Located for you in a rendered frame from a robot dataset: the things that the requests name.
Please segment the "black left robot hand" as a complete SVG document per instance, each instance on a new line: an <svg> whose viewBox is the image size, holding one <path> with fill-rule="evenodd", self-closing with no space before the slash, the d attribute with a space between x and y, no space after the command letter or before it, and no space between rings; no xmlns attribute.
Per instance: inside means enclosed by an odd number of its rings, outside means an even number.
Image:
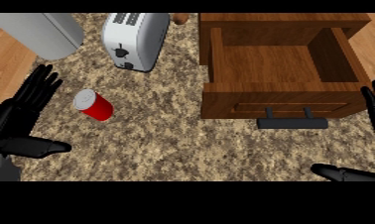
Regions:
<svg viewBox="0 0 375 224"><path fill-rule="evenodd" d="M0 154L41 159L67 153L72 146L31 136L41 111L64 81L53 66L40 64L12 98L0 103Z"/></svg>

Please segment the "red can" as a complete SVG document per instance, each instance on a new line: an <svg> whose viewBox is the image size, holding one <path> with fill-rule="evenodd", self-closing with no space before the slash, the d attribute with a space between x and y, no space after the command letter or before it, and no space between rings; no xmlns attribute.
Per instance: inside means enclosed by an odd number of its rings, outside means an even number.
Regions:
<svg viewBox="0 0 375 224"><path fill-rule="evenodd" d="M99 121L105 121L114 112L111 103L92 89L84 89L78 92L74 99L74 106Z"/></svg>

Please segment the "white toaster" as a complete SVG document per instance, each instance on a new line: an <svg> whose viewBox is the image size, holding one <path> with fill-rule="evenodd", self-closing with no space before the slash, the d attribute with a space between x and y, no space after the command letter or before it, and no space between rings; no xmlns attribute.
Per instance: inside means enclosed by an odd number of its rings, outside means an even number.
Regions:
<svg viewBox="0 0 375 224"><path fill-rule="evenodd" d="M149 72L157 64L170 25L167 13L109 13L102 43L118 68Z"/></svg>

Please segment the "small brown round object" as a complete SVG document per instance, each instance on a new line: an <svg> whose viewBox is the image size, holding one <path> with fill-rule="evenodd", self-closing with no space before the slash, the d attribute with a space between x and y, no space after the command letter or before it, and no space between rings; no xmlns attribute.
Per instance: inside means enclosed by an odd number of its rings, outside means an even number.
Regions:
<svg viewBox="0 0 375 224"><path fill-rule="evenodd" d="M176 25L183 25L188 22L189 14L188 13L174 13L173 22Z"/></svg>

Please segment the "grey rounded appliance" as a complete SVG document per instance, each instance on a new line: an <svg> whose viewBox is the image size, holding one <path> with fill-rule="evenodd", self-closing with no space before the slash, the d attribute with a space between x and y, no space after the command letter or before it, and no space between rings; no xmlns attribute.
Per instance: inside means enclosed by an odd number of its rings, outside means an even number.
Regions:
<svg viewBox="0 0 375 224"><path fill-rule="evenodd" d="M71 13L0 13L0 28L47 60L69 56L84 42Z"/></svg>

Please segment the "wooden cabinet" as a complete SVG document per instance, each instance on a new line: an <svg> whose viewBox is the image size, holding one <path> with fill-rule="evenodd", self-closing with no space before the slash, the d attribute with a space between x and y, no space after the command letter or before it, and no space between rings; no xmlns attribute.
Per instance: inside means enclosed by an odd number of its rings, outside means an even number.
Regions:
<svg viewBox="0 0 375 224"><path fill-rule="evenodd" d="M366 13L199 13L199 64L208 64L214 28L229 46L306 46L323 28L350 39L369 22Z"/></svg>

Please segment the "wooden drawer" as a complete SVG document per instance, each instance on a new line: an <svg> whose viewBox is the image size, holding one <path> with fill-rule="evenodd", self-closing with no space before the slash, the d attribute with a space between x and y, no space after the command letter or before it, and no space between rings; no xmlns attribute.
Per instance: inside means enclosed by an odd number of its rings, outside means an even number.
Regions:
<svg viewBox="0 0 375 224"><path fill-rule="evenodd" d="M371 84L343 30L322 29L304 46L230 46L211 30L205 119L343 118L366 109L360 88Z"/></svg>

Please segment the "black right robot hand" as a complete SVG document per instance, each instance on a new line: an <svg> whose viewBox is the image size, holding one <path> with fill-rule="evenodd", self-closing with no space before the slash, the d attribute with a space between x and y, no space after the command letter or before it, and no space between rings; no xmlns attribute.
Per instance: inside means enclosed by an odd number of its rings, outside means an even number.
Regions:
<svg viewBox="0 0 375 224"><path fill-rule="evenodd" d="M375 80L372 87L363 86L360 92L366 101L368 116L375 130ZM375 172L332 165L313 164L310 171L331 181L375 181Z"/></svg>

